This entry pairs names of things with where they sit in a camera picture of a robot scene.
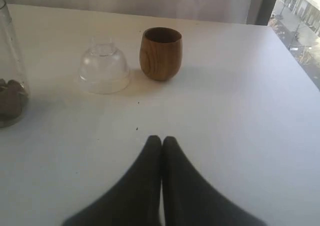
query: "wood grain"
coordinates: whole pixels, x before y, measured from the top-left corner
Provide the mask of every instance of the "wood grain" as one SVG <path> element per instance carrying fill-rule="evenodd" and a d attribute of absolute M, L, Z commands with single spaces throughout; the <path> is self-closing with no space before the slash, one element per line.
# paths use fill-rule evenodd
<path fill-rule="evenodd" d="M 174 77 L 182 61 L 182 36 L 173 29 L 156 27 L 146 30 L 140 48 L 140 66 L 147 77 L 166 81 Z"/>

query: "table surface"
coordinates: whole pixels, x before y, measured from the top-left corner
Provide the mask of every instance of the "table surface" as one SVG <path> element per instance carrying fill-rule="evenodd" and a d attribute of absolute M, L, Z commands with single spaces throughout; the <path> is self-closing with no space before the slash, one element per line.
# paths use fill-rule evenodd
<path fill-rule="evenodd" d="M 0 225 L 58 226 L 106 192 L 148 135 L 175 136 L 222 194 L 272 226 L 320 221 L 320 93 L 267 26 L 10 5 L 32 93 L 0 130 Z M 145 29 L 183 37 L 178 75 L 140 70 Z M 75 84 L 90 37 L 112 36 L 131 83 Z"/>

